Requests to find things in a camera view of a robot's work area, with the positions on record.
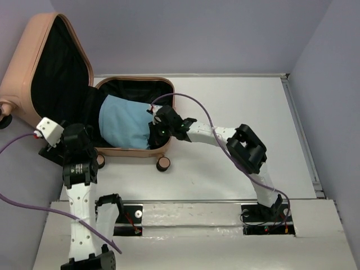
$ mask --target blue cloth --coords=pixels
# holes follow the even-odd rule
[[[108,95],[101,105],[99,127],[101,137],[114,147],[149,148],[149,104]]]

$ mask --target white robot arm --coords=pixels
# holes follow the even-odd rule
[[[85,126],[72,124],[63,128],[43,118],[34,133],[44,138],[50,147],[57,148],[64,158],[62,178],[71,214],[112,239],[116,219],[124,213],[124,206],[118,194],[96,201],[97,151]],[[114,252],[78,220],[71,221],[69,262],[61,266],[61,270],[68,269],[115,269]]]
[[[150,123],[150,139],[159,141],[161,137],[176,137],[187,142],[200,142],[219,146],[214,137],[213,129],[194,118],[182,119],[171,106],[152,106],[153,114]],[[266,147],[247,125],[238,128],[215,127],[215,133],[223,147],[227,148],[231,158],[244,167],[246,172],[256,182],[274,188],[266,166]],[[258,203],[263,205],[269,215],[275,215],[282,203],[280,194],[275,190],[253,184]]]

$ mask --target white table surface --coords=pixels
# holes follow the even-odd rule
[[[293,199],[316,197],[280,78],[168,79],[176,92],[198,99],[215,125],[249,125],[268,149],[268,169],[277,188]],[[181,117],[207,123],[197,104],[175,98]],[[98,173],[98,196],[117,192],[124,200],[256,199],[249,180],[218,147],[173,139],[166,156],[172,164],[165,173],[157,171],[153,158],[106,157]],[[64,190],[61,200],[67,200]]]
[[[69,211],[68,202],[52,207]],[[244,236],[239,204],[145,204],[142,237],[114,237],[126,270],[356,270],[334,203],[292,200],[297,237]],[[70,220],[50,213],[34,270],[68,261]]]

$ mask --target suitcase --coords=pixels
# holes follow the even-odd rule
[[[7,127],[14,114],[36,127],[48,117],[60,124],[94,126],[93,144],[100,155],[156,157],[159,170],[166,170],[165,157],[170,138],[149,150],[114,148],[101,138],[98,111],[104,95],[151,103],[174,92],[164,78],[114,76],[93,84],[93,71],[68,19],[60,13],[42,13],[28,22],[0,86],[0,128]],[[158,105],[174,107],[174,97]]]

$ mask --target lavender wall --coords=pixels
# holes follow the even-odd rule
[[[360,1],[334,0],[290,75],[326,195],[360,268]]]
[[[0,0],[0,81],[29,18],[53,11],[49,0]],[[32,129],[15,119],[0,130],[0,145]],[[0,192],[21,203],[47,206],[62,180],[58,166],[37,155],[40,141],[24,138],[0,156]],[[46,213],[19,209],[0,201],[0,269],[33,269]]]
[[[289,73],[331,0],[51,0],[95,74]]]

